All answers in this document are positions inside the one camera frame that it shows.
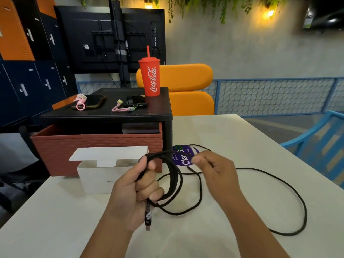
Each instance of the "right hand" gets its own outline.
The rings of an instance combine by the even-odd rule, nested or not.
[[[204,150],[195,155],[191,163],[200,168],[210,194],[221,207],[233,197],[242,195],[238,174],[232,160]]]

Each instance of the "black pole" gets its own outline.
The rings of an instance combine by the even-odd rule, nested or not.
[[[123,15],[119,0],[109,0],[111,27],[115,43],[116,58],[119,62],[119,80],[121,88],[130,88],[130,75],[123,31]]]

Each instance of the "white table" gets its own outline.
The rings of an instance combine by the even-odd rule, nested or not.
[[[203,145],[237,167],[259,168],[290,183],[306,202],[308,223],[297,236],[276,235],[278,241],[293,258],[343,257],[344,191],[242,118],[174,117],[173,143]],[[270,228],[299,229],[302,205],[286,186],[260,172],[238,174],[244,195]],[[164,178],[162,186],[168,182]],[[184,176],[183,188],[168,209],[177,212],[195,204],[198,187],[196,176]],[[154,209],[151,231],[144,226],[136,231],[127,257],[240,257],[229,222],[205,183],[203,190],[200,206],[183,216]],[[108,199],[108,194],[85,195],[78,178],[50,177],[0,229],[0,256],[79,257]]]

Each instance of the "finger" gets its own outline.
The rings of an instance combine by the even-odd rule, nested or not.
[[[221,162],[224,159],[223,156],[220,156],[216,154],[215,152],[212,152],[209,150],[203,150],[202,152],[198,153],[196,156],[201,156],[205,158],[213,167],[221,165]]]
[[[144,176],[138,180],[135,184],[135,191],[141,191],[148,187],[155,180],[156,173],[154,170],[147,170]]]
[[[149,198],[149,195],[159,188],[159,183],[154,180],[148,187],[136,193],[136,200],[141,201]]]
[[[206,180],[211,179],[215,175],[217,175],[216,171],[212,167],[212,165],[206,160],[204,157],[199,156],[198,154],[191,159],[191,163],[198,166],[198,168],[202,171],[204,178]]]
[[[139,177],[140,173],[147,167],[147,157],[143,156],[139,162],[130,168],[126,173],[124,173],[118,180],[124,185],[129,185],[135,182]]]
[[[155,202],[162,198],[164,194],[165,190],[162,187],[159,187],[157,190],[155,190],[149,195],[149,199]]]
[[[156,164],[155,160],[149,161],[147,167],[148,167],[149,170],[155,170],[155,168],[157,167],[157,164]]]

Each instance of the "blue metal railing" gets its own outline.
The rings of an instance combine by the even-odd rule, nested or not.
[[[80,81],[77,87],[79,92],[90,94],[102,87],[115,87],[114,83],[120,84],[111,80]],[[344,111],[344,77],[214,79],[213,85],[215,114],[264,117]]]

